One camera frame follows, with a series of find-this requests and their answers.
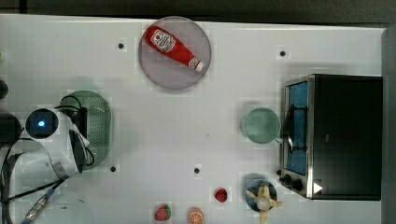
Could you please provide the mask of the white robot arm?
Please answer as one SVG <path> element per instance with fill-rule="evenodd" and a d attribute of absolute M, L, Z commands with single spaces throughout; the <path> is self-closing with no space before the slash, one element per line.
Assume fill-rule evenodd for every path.
<path fill-rule="evenodd" d="M 70 117 L 38 108 L 2 124 L 14 134 L 1 134 L 1 224 L 93 224 L 82 195 L 67 187 L 89 164 L 89 142 Z"/>

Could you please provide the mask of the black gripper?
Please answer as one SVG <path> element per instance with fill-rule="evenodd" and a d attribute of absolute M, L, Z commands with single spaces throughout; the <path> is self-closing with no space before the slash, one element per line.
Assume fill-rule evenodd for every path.
<path fill-rule="evenodd" d="M 64 110 L 64 113 L 67 116 L 67 127 L 71 138 L 76 139 L 78 136 L 86 138 L 88 109 L 85 107 L 72 108 L 69 106 Z"/>

